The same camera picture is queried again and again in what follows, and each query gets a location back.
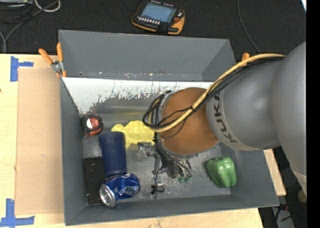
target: green bell pepper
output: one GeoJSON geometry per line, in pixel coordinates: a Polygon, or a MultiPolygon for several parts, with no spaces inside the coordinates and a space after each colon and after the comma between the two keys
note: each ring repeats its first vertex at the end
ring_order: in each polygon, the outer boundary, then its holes
{"type": "Polygon", "coordinates": [[[229,188],[237,182],[236,167],[230,157],[216,157],[206,163],[210,178],[220,188],[229,188]]]}

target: soda can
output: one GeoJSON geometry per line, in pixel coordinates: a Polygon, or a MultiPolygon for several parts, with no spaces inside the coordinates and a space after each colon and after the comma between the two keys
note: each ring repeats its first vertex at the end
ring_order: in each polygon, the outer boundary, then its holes
{"type": "Polygon", "coordinates": [[[134,174],[125,174],[110,179],[100,186],[100,198],[109,208],[114,208],[118,200],[129,199],[140,192],[140,180],[134,174]]]}

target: gray metal box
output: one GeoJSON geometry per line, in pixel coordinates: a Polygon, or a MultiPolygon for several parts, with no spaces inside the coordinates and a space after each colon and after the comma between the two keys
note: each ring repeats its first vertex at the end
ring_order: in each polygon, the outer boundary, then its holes
{"type": "MultiPolygon", "coordinates": [[[[263,151],[236,151],[221,143],[191,160],[197,175],[189,185],[169,182],[168,192],[156,199],[147,196],[149,187],[141,188],[140,197],[114,209],[89,205],[83,159],[100,153],[97,137],[82,136],[82,115],[101,116],[105,129],[141,120],[162,90],[206,87],[236,62],[227,39],[60,30],[59,42],[68,74],[60,82],[66,225],[279,205],[263,151]],[[216,156],[229,156],[235,164],[237,183],[231,188],[218,188],[208,178],[204,160],[216,156]]],[[[135,145],[126,149],[128,172],[148,181],[152,160],[137,164],[135,151],[135,145]]]]}

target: yellow toy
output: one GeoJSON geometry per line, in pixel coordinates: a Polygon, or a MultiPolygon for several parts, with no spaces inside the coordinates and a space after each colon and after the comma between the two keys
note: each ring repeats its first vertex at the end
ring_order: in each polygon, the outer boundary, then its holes
{"type": "Polygon", "coordinates": [[[139,142],[151,143],[152,145],[155,144],[153,141],[155,132],[139,120],[131,121],[126,126],[117,124],[111,129],[111,131],[124,133],[126,148],[129,147],[130,144],[138,144],[139,142]]]}

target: blue tumbler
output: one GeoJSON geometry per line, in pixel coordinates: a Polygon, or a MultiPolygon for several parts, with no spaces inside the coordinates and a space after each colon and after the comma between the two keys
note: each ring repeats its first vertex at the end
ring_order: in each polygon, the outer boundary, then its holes
{"type": "Polygon", "coordinates": [[[99,145],[105,178],[112,179],[127,174],[125,134],[119,131],[103,133],[99,136],[99,145]]]}

